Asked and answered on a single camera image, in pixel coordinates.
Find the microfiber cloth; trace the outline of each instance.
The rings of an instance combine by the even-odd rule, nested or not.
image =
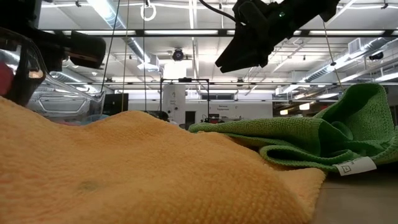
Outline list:
[[[223,133],[259,149],[269,162],[338,172],[333,164],[369,156],[376,165],[398,161],[386,92],[375,83],[349,87],[339,101],[313,118],[271,118],[201,123],[189,131]]]
[[[0,97],[0,223],[308,223],[325,178],[139,111],[53,123]]]

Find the ventilation duct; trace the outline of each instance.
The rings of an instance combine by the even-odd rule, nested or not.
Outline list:
[[[331,59],[327,60],[320,68],[309,71],[302,81],[312,82],[321,76],[327,75],[334,69],[342,68],[358,58],[367,57],[380,51],[383,46],[393,41],[395,38],[358,38],[348,44],[348,50],[340,53],[334,58],[335,66],[332,66]]]
[[[127,29],[120,15],[116,16],[117,10],[113,5],[112,0],[87,1],[94,8],[94,10],[104,19],[104,21],[109,25],[110,28],[113,29],[113,25],[115,25],[115,29]],[[156,67],[156,69],[159,71],[159,65],[156,64],[156,60],[151,60],[151,57],[144,52],[143,48],[134,38],[123,37],[122,40],[127,43],[129,48],[134,52],[134,54],[137,56],[137,59],[141,63],[145,63],[146,67],[150,68],[151,70],[155,70],[154,67]]]

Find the metal frame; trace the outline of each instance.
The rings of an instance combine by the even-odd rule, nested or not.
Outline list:
[[[170,81],[171,85],[174,85],[173,81],[178,81],[177,83],[181,84],[186,84],[186,83],[192,83],[192,81],[196,81],[196,85],[202,85],[200,81],[207,82],[207,117],[209,118],[210,115],[210,80],[208,78],[178,78],[178,79],[167,79],[167,78],[161,78],[160,79],[160,111],[162,111],[162,91],[163,91],[163,83],[164,81]]]
[[[149,32],[164,31],[166,34],[148,34]],[[184,32],[200,32],[203,30],[213,31],[214,34],[184,34]],[[46,32],[61,31],[65,35],[70,35],[72,30],[43,30]],[[74,31],[87,33],[97,37],[233,37],[234,29],[120,29],[118,34],[113,34],[109,29],[75,29]],[[109,32],[108,34],[94,34],[93,32]],[[174,32],[174,34],[167,34],[167,31]],[[398,29],[328,29],[328,37],[398,37]],[[300,29],[294,32],[293,37],[310,37],[325,38],[325,31],[323,29]]]
[[[161,85],[164,81],[167,81],[168,79],[163,79],[160,82],[147,82],[147,85]],[[325,86],[338,86],[340,85],[339,83],[300,83],[300,82],[210,82],[209,79],[192,79],[192,81],[195,80],[201,80],[201,81],[207,81],[208,82],[208,87],[210,85],[261,85],[261,86],[275,86],[275,85],[300,85],[302,87],[317,87],[318,85],[325,85]],[[194,82],[185,82],[185,83],[173,83],[174,85],[186,85],[189,83],[189,85],[202,85],[201,83],[194,83]],[[67,85],[102,85],[102,82],[74,82],[74,83],[65,83]],[[112,82],[112,83],[104,83],[106,86],[112,86],[112,85],[143,85],[144,82]],[[342,83],[341,85],[343,86],[351,86],[351,85],[356,85],[359,83]],[[380,82],[377,83],[383,86],[395,86],[398,85],[398,82]]]

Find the red object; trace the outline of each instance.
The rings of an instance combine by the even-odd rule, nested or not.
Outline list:
[[[4,62],[0,62],[0,96],[4,96],[11,89],[14,73]]]

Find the hanging ring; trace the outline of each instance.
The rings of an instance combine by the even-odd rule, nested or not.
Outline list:
[[[152,8],[152,10],[153,10],[152,15],[150,17],[145,17],[144,16],[144,10],[147,9],[147,8]],[[141,6],[141,18],[144,21],[151,21],[151,20],[153,20],[155,18],[155,16],[156,16],[156,7],[154,5],[149,5],[149,6],[144,6],[143,5],[143,6]]]

